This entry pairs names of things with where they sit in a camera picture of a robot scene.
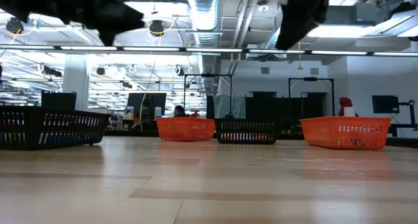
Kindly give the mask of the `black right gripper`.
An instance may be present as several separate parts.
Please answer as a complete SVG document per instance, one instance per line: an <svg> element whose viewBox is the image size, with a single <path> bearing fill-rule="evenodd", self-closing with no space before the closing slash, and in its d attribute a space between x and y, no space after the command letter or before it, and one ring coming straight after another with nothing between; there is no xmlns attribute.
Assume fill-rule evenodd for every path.
<svg viewBox="0 0 418 224"><path fill-rule="evenodd" d="M287 0L276 41L277 50L288 50L313 28L314 21L325 23L329 0Z"/></svg>

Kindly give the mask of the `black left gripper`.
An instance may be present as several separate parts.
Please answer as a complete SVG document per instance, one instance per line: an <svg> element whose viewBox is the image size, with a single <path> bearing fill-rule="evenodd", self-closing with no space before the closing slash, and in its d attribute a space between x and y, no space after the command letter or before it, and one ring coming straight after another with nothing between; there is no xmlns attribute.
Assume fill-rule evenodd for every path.
<svg viewBox="0 0 418 224"><path fill-rule="evenodd" d="M143 13L122 2L110 0L40 0L44 15L59 18L65 25L79 22L97 25L99 38L112 46L115 36L144 27Z"/></svg>

